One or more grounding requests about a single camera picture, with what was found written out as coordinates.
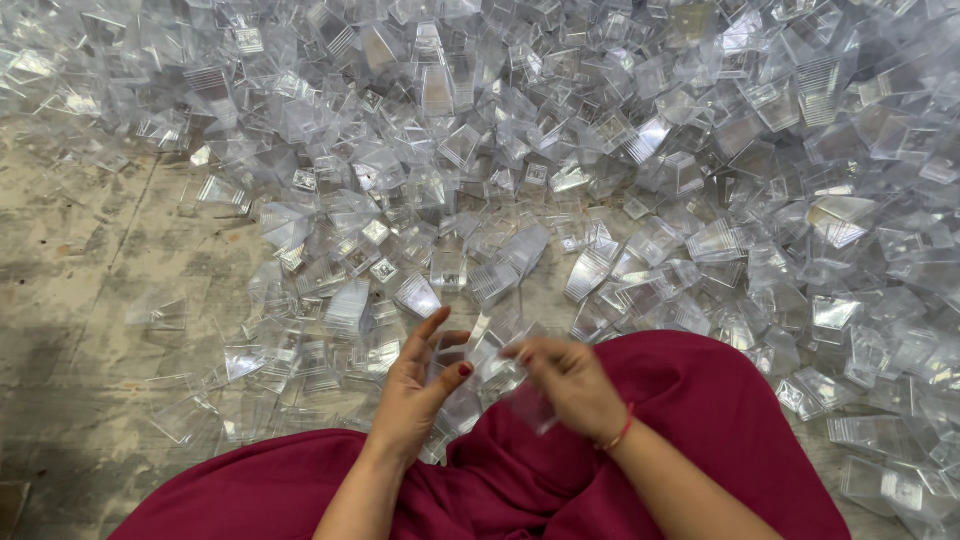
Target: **bracelet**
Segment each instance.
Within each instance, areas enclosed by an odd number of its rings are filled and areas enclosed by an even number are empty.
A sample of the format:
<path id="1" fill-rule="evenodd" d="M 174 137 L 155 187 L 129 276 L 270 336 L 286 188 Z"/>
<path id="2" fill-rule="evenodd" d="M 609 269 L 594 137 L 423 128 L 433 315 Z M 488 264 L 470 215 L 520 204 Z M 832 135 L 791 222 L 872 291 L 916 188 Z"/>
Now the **bracelet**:
<path id="1" fill-rule="evenodd" d="M 623 440 L 623 436 L 627 434 L 627 430 L 630 429 L 630 426 L 634 424 L 634 404 L 630 403 L 627 405 L 627 425 L 623 427 L 623 430 L 620 431 L 620 434 L 616 438 L 604 446 L 593 445 L 593 448 L 597 450 L 602 450 L 608 452 L 614 446 L 620 443 Z"/>

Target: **hand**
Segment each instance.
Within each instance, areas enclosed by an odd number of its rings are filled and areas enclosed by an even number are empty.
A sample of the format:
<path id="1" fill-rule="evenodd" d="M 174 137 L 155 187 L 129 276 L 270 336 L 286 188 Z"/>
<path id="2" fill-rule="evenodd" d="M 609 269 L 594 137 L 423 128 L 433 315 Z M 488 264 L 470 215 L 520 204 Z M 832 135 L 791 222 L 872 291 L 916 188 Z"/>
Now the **hand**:
<path id="1" fill-rule="evenodd" d="M 473 364 L 458 362 L 424 386 L 437 343 L 442 339 L 444 346 L 450 347 L 463 345 L 470 338 L 468 331 L 436 333 L 449 315 L 450 308 L 441 307 L 407 338 L 399 358 L 387 373 L 380 405 L 364 445 L 365 453 L 395 459 L 403 470 L 417 461 L 423 441 L 430 434 L 446 398 L 473 373 Z"/>
<path id="2" fill-rule="evenodd" d="M 627 406 L 590 346 L 536 337 L 512 343 L 500 353 L 518 357 L 560 421 L 597 445 L 607 445 L 627 425 Z"/>

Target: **concrete floor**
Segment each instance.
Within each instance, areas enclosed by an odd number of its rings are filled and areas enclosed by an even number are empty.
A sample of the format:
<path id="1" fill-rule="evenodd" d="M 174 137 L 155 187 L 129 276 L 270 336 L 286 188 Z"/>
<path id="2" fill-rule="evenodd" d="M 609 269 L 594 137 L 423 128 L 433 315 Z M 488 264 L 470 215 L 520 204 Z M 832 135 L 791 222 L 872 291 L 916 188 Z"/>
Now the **concrete floor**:
<path id="1" fill-rule="evenodd" d="M 154 157 L 118 175 L 84 170 L 90 177 L 74 188 L 85 206 L 40 197 L 24 187 L 38 189 L 36 160 L 0 142 L 0 481 L 33 485 L 18 540 L 106 538 L 196 461 L 150 424 L 143 381 L 222 362 L 214 320 L 237 328 L 246 319 L 246 283 L 271 259 L 252 220 L 178 211 L 184 183 L 202 171 Z M 624 217 L 608 224 L 618 238 L 636 228 Z M 91 234 L 77 255 L 68 239 Z M 569 328 L 575 306 L 549 291 L 564 288 L 574 259 L 551 245 L 510 301 L 547 327 Z M 153 283 L 186 292 L 186 331 L 124 325 Z M 453 304 L 447 326 L 472 329 L 475 308 Z M 795 432 L 836 494 L 847 452 L 827 441 L 824 419 Z M 897 520 L 835 500 L 853 538 L 911 538 Z"/>

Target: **woman's left hand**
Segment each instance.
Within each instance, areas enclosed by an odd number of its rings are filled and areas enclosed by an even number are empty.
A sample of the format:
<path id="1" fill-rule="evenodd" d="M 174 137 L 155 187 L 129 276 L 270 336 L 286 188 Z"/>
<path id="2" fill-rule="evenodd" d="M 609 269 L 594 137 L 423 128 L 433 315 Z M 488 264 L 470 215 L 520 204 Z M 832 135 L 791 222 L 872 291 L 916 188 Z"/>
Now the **woman's left hand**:
<path id="1" fill-rule="evenodd" d="M 387 383 L 364 447 L 365 452 L 378 459 L 397 460 L 403 470 L 417 461 L 446 398 L 473 373 L 472 364 L 458 362 L 426 385 L 426 371 L 437 343 L 442 339 L 444 345 L 450 347 L 467 343 L 470 338 L 468 331 L 437 332 L 449 315 L 450 308 L 441 307 L 407 338 L 399 358 L 387 373 Z"/>

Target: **red fabric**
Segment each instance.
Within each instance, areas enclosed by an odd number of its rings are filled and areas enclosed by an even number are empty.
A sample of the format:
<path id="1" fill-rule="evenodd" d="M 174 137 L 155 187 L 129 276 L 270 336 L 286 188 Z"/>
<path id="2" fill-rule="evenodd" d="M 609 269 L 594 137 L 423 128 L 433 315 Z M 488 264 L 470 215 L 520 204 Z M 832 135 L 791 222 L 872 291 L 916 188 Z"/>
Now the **red fabric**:
<path id="1" fill-rule="evenodd" d="M 769 385 L 735 349 L 644 331 L 596 346 L 636 416 L 786 540 L 849 539 Z M 321 430 L 211 459 L 147 498 L 111 540 L 308 539 L 365 435 Z M 617 467 L 560 426 L 536 437 L 494 405 L 400 489 L 392 538 L 662 538 Z"/>

